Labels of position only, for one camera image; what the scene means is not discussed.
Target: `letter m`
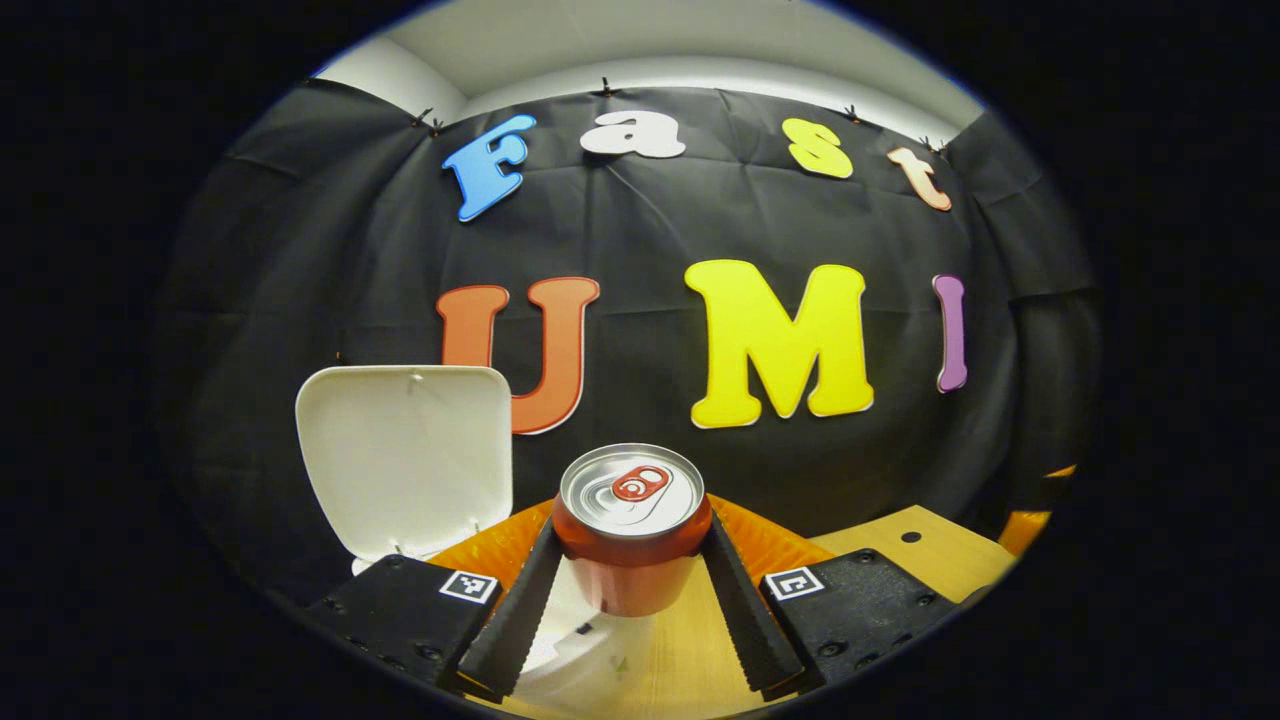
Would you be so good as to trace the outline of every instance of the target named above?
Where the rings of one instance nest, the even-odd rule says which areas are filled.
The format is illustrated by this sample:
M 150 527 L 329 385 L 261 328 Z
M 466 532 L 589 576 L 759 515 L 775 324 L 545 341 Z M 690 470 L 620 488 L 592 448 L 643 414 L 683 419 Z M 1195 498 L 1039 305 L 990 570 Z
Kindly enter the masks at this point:
M 707 302 L 707 397 L 694 404 L 695 425 L 732 428 L 760 418 L 760 401 L 748 392 L 748 359 L 782 418 L 795 414 L 815 360 L 810 413 L 828 416 L 870 407 L 860 307 L 867 283 L 858 270 L 815 268 L 795 320 L 750 263 L 698 263 L 685 270 L 685 283 Z

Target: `soda can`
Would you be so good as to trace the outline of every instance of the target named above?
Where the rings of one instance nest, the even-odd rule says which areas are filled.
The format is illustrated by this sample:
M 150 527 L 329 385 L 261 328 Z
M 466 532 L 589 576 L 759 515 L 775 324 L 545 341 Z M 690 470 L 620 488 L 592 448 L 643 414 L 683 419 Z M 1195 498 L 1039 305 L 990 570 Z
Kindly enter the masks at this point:
M 600 447 L 570 464 L 552 525 L 586 601 L 639 618 L 680 597 L 712 524 L 703 477 L 655 445 Z

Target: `wooden table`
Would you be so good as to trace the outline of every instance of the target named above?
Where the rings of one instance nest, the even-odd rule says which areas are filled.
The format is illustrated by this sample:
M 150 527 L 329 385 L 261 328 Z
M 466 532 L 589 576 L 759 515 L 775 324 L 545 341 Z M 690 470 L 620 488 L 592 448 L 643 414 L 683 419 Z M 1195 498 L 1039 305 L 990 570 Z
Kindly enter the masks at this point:
M 920 539 L 905 542 L 902 536 L 909 532 L 919 533 Z M 874 548 L 952 602 L 1000 579 L 1015 560 L 995 542 L 919 506 L 812 539 L 836 555 Z M 648 666 L 612 702 L 570 715 L 520 698 L 506 698 L 502 705 L 470 700 L 535 720 L 703 720 L 794 697 L 765 703 L 748 689 L 707 565 L 699 557 L 676 605 L 654 616 Z

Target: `hole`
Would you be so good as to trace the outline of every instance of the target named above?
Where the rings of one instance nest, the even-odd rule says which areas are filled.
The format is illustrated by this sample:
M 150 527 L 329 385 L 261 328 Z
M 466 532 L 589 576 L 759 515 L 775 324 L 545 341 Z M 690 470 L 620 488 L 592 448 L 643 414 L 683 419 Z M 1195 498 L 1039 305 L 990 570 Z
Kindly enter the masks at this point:
M 378 660 L 381 660 L 383 662 L 390 665 L 392 667 L 394 667 L 397 670 L 403 670 L 404 669 L 404 664 L 403 662 L 401 662 L 399 660 L 396 660 L 394 657 L 388 656 L 388 655 L 379 655 Z
M 845 650 L 849 648 L 849 643 L 842 642 L 829 642 L 818 648 L 818 655 L 823 657 L 835 657 Z
M 416 652 L 419 657 L 425 657 L 426 660 L 430 660 L 433 662 L 440 660 L 440 651 L 425 643 L 417 643 L 416 646 L 413 646 L 413 652 Z

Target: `pull tab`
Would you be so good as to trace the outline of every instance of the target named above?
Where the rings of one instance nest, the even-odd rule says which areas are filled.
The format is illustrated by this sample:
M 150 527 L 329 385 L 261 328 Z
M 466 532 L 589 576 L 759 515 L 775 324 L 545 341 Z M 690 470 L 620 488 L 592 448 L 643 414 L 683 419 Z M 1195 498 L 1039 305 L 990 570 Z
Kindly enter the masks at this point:
M 627 502 L 640 502 L 667 487 L 671 473 L 654 465 L 640 465 L 613 480 L 613 497 Z

